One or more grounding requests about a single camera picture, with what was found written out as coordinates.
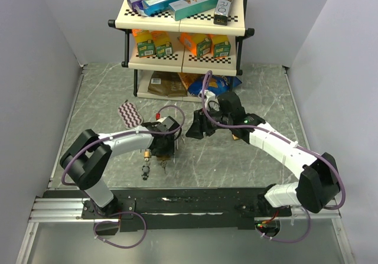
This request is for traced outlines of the small brass padlock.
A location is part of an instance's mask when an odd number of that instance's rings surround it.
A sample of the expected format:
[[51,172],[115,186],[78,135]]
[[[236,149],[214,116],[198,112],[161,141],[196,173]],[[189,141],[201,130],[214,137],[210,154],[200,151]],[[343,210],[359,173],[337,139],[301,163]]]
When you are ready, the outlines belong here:
[[146,149],[146,150],[144,151],[144,159],[145,159],[145,160],[149,160],[150,158],[151,158],[151,152],[150,152],[149,149]]

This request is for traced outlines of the key with panda keychain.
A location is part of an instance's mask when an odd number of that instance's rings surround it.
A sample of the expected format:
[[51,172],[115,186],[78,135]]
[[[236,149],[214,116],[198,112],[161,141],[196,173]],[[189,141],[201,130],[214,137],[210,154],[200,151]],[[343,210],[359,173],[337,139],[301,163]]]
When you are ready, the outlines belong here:
[[149,173],[150,173],[150,159],[149,158],[145,158],[145,162],[142,166],[142,179],[144,181],[146,181],[149,177]]

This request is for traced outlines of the large brass padlock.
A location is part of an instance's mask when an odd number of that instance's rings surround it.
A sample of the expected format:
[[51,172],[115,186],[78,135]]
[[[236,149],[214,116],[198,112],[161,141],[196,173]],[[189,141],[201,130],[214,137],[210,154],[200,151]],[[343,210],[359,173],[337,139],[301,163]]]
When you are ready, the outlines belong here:
[[178,149],[178,141],[181,138],[181,134],[165,135],[161,138],[159,145],[158,160],[166,161],[173,159],[176,150]]

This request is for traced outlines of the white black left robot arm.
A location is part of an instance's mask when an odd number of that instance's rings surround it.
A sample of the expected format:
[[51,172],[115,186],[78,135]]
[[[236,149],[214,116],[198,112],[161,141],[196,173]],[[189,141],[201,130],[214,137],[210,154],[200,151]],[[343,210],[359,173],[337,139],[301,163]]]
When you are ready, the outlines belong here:
[[172,157],[175,134],[182,126],[171,117],[163,121],[143,123],[127,131],[97,134],[92,129],[83,131],[60,158],[65,176],[94,203],[95,210],[104,218],[118,210],[118,198],[105,184],[102,175],[110,159],[128,152],[148,150],[155,157]]

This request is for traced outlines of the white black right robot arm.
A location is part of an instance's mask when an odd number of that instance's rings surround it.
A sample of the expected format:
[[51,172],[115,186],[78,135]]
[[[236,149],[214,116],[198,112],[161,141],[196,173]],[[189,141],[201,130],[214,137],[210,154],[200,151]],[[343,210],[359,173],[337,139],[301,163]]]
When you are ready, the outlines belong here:
[[343,191],[332,155],[302,148],[260,116],[246,113],[235,92],[215,96],[205,90],[200,97],[202,107],[194,111],[186,137],[203,139],[218,129],[228,129],[236,139],[264,151],[297,178],[296,182],[272,184],[264,189],[258,201],[263,215],[271,216],[278,208],[286,206],[301,206],[312,213],[332,208],[328,203]]

